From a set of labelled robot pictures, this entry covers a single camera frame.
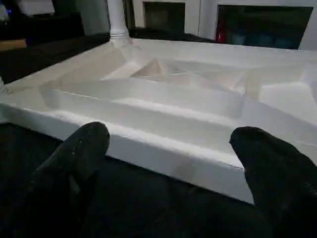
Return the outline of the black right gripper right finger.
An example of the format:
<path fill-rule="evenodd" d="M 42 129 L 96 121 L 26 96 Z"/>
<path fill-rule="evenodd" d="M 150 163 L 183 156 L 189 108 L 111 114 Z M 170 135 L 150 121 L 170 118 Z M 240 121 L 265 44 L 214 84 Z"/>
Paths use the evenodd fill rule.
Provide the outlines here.
<path fill-rule="evenodd" d="M 251 126 L 229 143 L 243 165 L 254 204 L 276 238 L 317 236 L 317 167 L 292 144 Z"/>

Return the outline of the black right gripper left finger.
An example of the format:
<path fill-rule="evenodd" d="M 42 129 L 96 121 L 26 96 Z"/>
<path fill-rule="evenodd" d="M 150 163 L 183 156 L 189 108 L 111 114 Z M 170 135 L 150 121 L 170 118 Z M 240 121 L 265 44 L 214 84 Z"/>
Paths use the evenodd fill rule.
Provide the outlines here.
<path fill-rule="evenodd" d="M 98 162 L 109 148 L 102 122 L 78 128 L 22 183 L 0 226 L 2 238 L 75 238 L 99 179 Z"/>

